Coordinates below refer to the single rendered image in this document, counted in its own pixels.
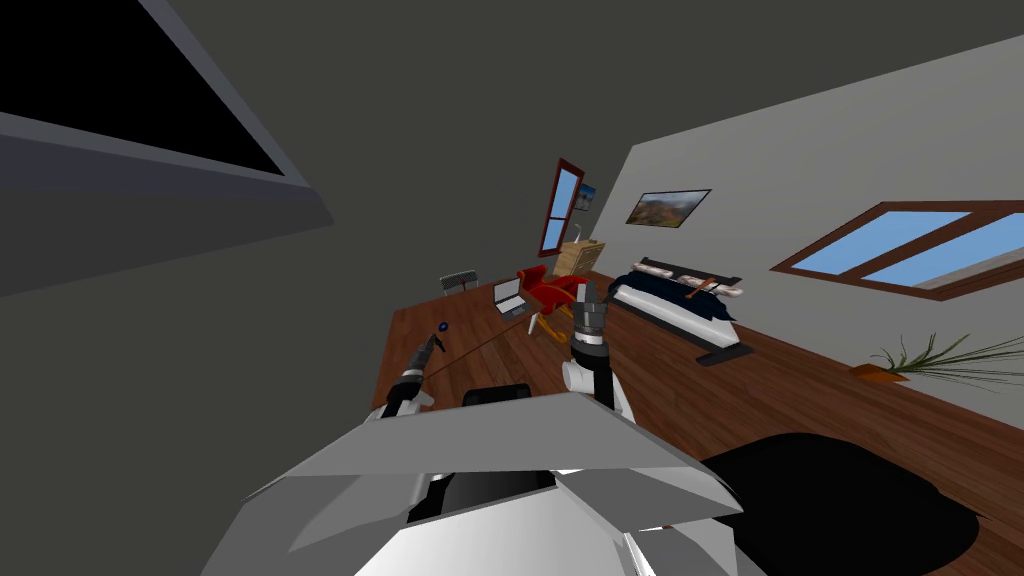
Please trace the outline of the red rocking chair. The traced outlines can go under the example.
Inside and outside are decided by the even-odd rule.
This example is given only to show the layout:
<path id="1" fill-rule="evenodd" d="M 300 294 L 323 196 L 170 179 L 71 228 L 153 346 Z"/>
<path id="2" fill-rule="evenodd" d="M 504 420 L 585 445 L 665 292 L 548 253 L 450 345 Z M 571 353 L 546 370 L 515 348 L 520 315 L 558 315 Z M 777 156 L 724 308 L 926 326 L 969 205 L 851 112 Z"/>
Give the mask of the red rocking chair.
<path id="1" fill-rule="evenodd" d="M 527 268 L 517 272 L 521 288 L 541 303 L 541 311 L 535 313 L 530 319 L 528 333 L 531 334 L 535 327 L 539 325 L 552 339 L 558 343 L 565 343 L 568 337 L 562 332 L 554 331 L 548 324 L 546 317 L 559 310 L 567 317 L 572 318 L 571 303 L 577 300 L 578 288 L 586 284 L 588 279 L 569 275 L 546 282 L 544 280 L 546 274 L 546 265 Z"/>

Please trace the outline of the light wooden dresser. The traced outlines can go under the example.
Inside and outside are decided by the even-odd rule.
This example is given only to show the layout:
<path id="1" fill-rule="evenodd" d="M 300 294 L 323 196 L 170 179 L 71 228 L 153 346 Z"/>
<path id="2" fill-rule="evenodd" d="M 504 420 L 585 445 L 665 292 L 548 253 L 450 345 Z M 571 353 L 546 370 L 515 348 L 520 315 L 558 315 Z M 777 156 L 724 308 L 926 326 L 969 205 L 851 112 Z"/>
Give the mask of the light wooden dresser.
<path id="1" fill-rule="evenodd" d="M 555 276 L 584 276 L 593 270 L 605 247 L 604 242 L 593 239 L 582 240 L 582 227 L 575 224 L 575 239 L 561 244 L 553 269 Z"/>

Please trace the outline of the grey open laptop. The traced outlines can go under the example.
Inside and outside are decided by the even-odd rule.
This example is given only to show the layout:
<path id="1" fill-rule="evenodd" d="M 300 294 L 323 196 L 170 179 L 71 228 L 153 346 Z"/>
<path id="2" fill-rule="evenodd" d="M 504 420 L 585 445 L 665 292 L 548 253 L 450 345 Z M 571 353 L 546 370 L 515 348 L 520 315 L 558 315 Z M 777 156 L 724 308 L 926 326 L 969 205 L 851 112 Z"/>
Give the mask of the grey open laptop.
<path id="1" fill-rule="evenodd" d="M 511 322 L 531 310 L 530 303 L 521 295 L 521 282 L 522 279 L 516 277 L 497 283 L 493 287 L 494 305 L 506 322 Z"/>

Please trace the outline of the dark blue bed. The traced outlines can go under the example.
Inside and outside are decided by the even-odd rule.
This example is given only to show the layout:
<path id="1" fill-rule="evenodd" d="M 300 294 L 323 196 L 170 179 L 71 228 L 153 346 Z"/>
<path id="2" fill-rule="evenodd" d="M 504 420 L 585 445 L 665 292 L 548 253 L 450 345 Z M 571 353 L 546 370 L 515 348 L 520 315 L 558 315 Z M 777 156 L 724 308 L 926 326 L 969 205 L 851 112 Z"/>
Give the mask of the dark blue bed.
<path id="1" fill-rule="evenodd" d="M 606 302 L 705 349 L 696 362 L 710 367 L 753 353 L 723 301 L 742 294 L 740 281 L 645 257 L 608 286 Z"/>

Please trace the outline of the red framed narrow window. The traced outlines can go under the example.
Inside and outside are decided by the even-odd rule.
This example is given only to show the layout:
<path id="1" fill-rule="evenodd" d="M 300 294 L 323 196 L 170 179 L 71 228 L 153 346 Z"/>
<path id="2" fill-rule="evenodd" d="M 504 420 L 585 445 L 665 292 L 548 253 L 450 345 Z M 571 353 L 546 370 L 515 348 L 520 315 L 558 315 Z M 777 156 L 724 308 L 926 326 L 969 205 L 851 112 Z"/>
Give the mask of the red framed narrow window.
<path id="1" fill-rule="evenodd" d="M 541 258 L 560 253 L 568 220 L 571 216 L 579 189 L 583 183 L 584 171 L 567 160 L 560 158 L 545 216 L 538 255 Z"/>

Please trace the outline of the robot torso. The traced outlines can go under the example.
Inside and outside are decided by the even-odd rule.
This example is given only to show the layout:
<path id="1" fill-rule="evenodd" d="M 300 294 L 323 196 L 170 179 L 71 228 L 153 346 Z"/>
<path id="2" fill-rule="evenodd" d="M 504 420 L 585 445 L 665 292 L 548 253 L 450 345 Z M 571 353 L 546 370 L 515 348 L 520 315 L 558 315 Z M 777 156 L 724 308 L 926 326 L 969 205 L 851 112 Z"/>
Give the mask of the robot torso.
<path id="1" fill-rule="evenodd" d="M 249 500 L 201 576 L 764 576 L 739 510 L 570 392 L 366 422 Z"/>

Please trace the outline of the brown framed wide window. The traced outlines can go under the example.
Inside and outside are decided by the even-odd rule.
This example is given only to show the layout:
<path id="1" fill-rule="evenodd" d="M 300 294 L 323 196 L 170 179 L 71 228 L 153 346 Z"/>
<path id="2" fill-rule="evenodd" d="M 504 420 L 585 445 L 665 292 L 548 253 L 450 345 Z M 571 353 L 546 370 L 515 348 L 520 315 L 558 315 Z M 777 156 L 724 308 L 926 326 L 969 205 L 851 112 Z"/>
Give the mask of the brown framed wide window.
<path id="1" fill-rule="evenodd" d="M 1024 201 L 882 202 L 773 270 L 948 301 L 1024 278 Z"/>

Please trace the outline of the green potted plant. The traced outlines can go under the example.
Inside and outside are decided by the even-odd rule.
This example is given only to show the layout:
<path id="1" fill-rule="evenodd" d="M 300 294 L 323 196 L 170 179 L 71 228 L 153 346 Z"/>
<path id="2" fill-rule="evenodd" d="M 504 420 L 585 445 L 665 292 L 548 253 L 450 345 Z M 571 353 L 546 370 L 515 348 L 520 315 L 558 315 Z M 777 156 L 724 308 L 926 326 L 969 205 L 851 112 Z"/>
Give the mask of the green potted plant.
<path id="1" fill-rule="evenodd" d="M 926 347 L 918 355 L 910 356 L 903 337 L 900 337 L 898 354 L 882 348 L 873 358 L 884 360 L 885 365 L 862 364 L 848 372 L 861 380 L 876 383 L 906 383 L 912 377 L 923 377 L 955 384 L 963 384 L 980 390 L 996 393 L 989 384 L 1024 386 L 1024 372 L 977 368 L 985 363 L 1024 360 L 1024 336 L 988 345 L 970 352 L 954 353 L 969 334 L 964 335 L 943 349 L 937 347 L 937 334 L 929 336 Z"/>

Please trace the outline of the landscape wall picture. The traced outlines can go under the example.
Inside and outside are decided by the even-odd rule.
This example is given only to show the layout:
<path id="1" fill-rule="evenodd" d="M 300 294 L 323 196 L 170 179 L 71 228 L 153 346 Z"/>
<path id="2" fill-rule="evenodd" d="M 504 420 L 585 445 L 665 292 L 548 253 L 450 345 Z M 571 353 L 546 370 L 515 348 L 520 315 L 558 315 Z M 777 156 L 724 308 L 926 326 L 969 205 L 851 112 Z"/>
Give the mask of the landscape wall picture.
<path id="1" fill-rule="evenodd" d="M 711 193 L 710 189 L 644 193 L 627 217 L 628 225 L 680 228 Z"/>

